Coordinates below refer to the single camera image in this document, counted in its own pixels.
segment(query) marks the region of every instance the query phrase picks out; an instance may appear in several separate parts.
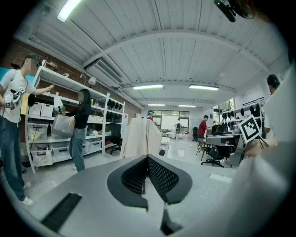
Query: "woman in black shirt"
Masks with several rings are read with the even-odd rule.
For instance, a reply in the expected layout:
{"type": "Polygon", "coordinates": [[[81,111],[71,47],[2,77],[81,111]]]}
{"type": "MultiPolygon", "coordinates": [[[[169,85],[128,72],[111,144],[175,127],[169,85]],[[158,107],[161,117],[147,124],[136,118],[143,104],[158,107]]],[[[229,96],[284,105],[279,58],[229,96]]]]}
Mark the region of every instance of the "woman in black shirt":
{"type": "Polygon", "coordinates": [[[86,124],[88,116],[91,113],[91,95],[87,89],[83,89],[78,93],[79,106],[75,112],[68,112],[64,115],[73,116],[69,122],[69,126],[74,126],[74,134],[70,140],[70,156],[72,157],[77,171],[85,169],[82,157],[82,145],[86,136],[86,124]]]}

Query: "ceiling air conditioning unit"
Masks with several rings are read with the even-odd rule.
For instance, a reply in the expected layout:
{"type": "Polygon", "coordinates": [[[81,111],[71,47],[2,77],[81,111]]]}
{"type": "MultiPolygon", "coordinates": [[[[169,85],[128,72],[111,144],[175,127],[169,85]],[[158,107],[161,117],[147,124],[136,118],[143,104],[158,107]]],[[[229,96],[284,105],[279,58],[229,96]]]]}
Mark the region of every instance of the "ceiling air conditioning unit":
{"type": "Polygon", "coordinates": [[[99,59],[86,68],[86,71],[110,87],[119,87],[123,83],[117,73],[105,60],[99,59]]]}

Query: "black rectangular strip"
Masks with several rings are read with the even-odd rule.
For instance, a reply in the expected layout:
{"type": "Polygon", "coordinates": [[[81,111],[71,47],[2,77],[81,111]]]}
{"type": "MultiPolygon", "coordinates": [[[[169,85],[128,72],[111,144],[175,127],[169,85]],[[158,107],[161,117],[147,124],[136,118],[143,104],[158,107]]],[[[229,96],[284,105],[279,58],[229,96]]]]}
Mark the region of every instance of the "black rectangular strip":
{"type": "Polygon", "coordinates": [[[82,196],[76,193],[68,193],[41,223],[52,231],[58,232],[81,198],[82,196]]]}

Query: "white sneaker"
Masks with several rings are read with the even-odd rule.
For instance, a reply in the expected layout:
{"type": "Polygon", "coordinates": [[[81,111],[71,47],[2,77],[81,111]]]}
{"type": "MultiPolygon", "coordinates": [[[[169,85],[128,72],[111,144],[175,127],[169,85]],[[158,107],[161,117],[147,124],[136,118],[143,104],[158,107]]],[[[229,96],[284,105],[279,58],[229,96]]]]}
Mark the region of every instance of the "white sneaker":
{"type": "Polygon", "coordinates": [[[29,181],[26,182],[24,185],[24,189],[31,187],[31,185],[32,185],[31,182],[29,182],[29,181]]]}
{"type": "Polygon", "coordinates": [[[33,200],[29,199],[28,197],[25,197],[25,199],[23,201],[20,201],[22,204],[24,204],[25,206],[33,206],[34,202],[33,200]]]}

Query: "person in background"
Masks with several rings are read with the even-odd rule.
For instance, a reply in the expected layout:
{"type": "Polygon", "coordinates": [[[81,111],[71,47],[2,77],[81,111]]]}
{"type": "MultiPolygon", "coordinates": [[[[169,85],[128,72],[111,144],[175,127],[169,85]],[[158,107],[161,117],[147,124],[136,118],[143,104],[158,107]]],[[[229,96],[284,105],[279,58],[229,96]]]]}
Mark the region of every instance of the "person in background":
{"type": "Polygon", "coordinates": [[[153,122],[153,114],[154,112],[152,110],[148,110],[146,118],[150,119],[153,122]]]}
{"type": "MultiPolygon", "coordinates": [[[[267,84],[268,84],[268,87],[269,87],[269,91],[270,91],[270,93],[272,95],[272,94],[275,93],[276,89],[279,87],[279,85],[281,83],[279,82],[277,76],[272,74],[272,75],[268,76],[267,84]]],[[[272,130],[272,125],[270,124],[267,115],[265,115],[265,117],[264,117],[264,129],[265,129],[265,132],[266,132],[266,139],[275,138],[275,135],[274,135],[273,130],[272,130]]]]}
{"type": "Polygon", "coordinates": [[[36,54],[29,54],[25,57],[20,70],[9,70],[0,81],[0,148],[3,160],[3,170],[6,180],[18,200],[26,206],[32,206],[34,202],[25,196],[24,189],[31,186],[30,182],[24,182],[22,178],[22,163],[20,153],[19,122],[20,122],[20,100],[5,108],[5,97],[13,98],[13,94],[20,91],[22,87],[26,93],[40,95],[49,92],[54,88],[51,85],[47,88],[36,89],[30,84],[27,75],[35,76],[41,65],[40,58],[36,54]]]}
{"type": "Polygon", "coordinates": [[[76,111],[64,113],[64,116],[73,116],[69,122],[69,126],[75,126],[74,134],[70,140],[69,152],[72,157],[77,172],[85,169],[82,156],[82,145],[86,136],[86,125],[88,116],[91,114],[91,95],[89,90],[83,89],[78,93],[79,106],[76,111]]]}
{"type": "Polygon", "coordinates": [[[212,126],[207,126],[206,122],[208,121],[209,117],[207,115],[204,115],[203,120],[200,122],[200,125],[198,127],[197,131],[197,138],[204,139],[204,133],[206,130],[210,129],[212,126]]]}
{"type": "Polygon", "coordinates": [[[180,123],[180,119],[178,119],[178,122],[174,125],[174,127],[176,127],[176,141],[177,141],[179,134],[181,133],[181,127],[182,127],[182,124],[180,123]]]}

